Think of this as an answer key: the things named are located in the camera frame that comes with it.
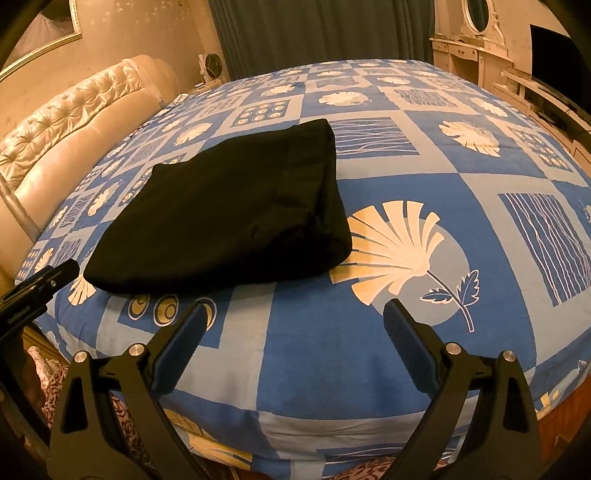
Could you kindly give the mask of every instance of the framed picture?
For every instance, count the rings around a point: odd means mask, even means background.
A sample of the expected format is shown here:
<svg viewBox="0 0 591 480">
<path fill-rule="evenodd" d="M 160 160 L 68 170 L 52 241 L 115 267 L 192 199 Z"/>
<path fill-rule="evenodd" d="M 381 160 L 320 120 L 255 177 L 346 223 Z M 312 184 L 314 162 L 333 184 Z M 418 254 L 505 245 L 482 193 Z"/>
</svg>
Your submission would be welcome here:
<svg viewBox="0 0 591 480">
<path fill-rule="evenodd" d="M 82 37 L 76 0 L 53 0 L 33 19 L 0 70 L 0 80 L 44 53 Z"/>
</svg>

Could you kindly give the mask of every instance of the television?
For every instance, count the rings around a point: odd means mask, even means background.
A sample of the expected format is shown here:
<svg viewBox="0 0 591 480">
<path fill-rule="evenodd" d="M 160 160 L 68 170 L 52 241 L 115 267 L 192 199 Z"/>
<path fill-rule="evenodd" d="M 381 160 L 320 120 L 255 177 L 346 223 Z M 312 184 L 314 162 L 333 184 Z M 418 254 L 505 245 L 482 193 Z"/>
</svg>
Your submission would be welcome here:
<svg viewBox="0 0 591 480">
<path fill-rule="evenodd" d="M 531 26 L 531 76 L 591 123 L 591 69 L 569 37 Z"/>
</svg>

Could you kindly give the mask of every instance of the tufted headboard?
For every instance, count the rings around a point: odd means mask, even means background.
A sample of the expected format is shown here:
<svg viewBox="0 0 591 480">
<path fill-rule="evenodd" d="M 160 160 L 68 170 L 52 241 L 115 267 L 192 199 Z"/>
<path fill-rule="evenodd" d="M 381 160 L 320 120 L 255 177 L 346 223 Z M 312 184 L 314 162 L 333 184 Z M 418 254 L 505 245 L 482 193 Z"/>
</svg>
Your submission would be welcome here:
<svg viewBox="0 0 591 480">
<path fill-rule="evenodd" d="M 0 294 L 82 178 L 178 94 L 172 69 L 140 55 L 56 95 L 0 141 Z"/>
</svg>

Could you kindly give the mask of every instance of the bed sheet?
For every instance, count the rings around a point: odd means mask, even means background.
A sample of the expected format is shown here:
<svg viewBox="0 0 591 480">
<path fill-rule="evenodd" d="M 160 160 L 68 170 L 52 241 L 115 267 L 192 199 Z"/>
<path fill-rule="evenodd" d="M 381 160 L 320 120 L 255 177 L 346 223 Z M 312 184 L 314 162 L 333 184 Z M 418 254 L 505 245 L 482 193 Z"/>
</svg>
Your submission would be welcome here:
<svg viewBox="0 0 591 480">
<path fill-rule="evenodd" d="M 110 296 L 80 276 L 41 330 L 68 358 L 118 355 L 200 299 L 208 331 L 161 403 L 196 453 L 278 480 L 327 478 L 409 438 L 429 399 L 385 334 L 393 297 L 446 342 L 513 350 L 538 416 L 555 407 L 591 368 L 591 180 L 507 103 L 427 63 L 310 64 L 180 98 L 93 168 L 17 281 L 68 258 L 84 268 L 154 164 L 315 118 L 336 137 L 355 237 L 343 265 L 191 298 Z"/>
</svg>

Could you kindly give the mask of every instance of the silver bolt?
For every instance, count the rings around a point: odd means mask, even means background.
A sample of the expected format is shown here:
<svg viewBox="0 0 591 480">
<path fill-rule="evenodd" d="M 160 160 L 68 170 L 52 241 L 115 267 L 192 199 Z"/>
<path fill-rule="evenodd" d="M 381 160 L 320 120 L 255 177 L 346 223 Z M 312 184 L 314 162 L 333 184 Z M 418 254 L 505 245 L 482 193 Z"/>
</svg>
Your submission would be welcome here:
<svg viewBox="0 0 591 480">
<path fill-rule="evenodd" d="M 142 353 L 144 353 L 144 350 L 146 350 L 146 347 L 144 347 L 141 343 L 135 343 L 129 347 L 128 352 L 131 356 L 140 356 Z"/>
<path fill-rule="evenodd" d="M 448 343 L 445 346 L 445 350 L 447 350 L 447 353 L 449 353 L 450 355 L 460 355 L 460 353 L 462 353 L 462 347 L 459 346 L 457 343 Z"/>
<path fill-rule="evenodd" d="M 508 362 L 514 362 L 517 357 L 511 350 L 505 350 L 503 352 L 503 358 Z"/>
<path fill-rule="evenodd" d="M 77 364 L 81 364 L 84 360 L 86 360 L 87 357 L 88 357 L 88 353 L 78 352 L 77 354 L 74 355 L 74 361 Z"/>
</svg>

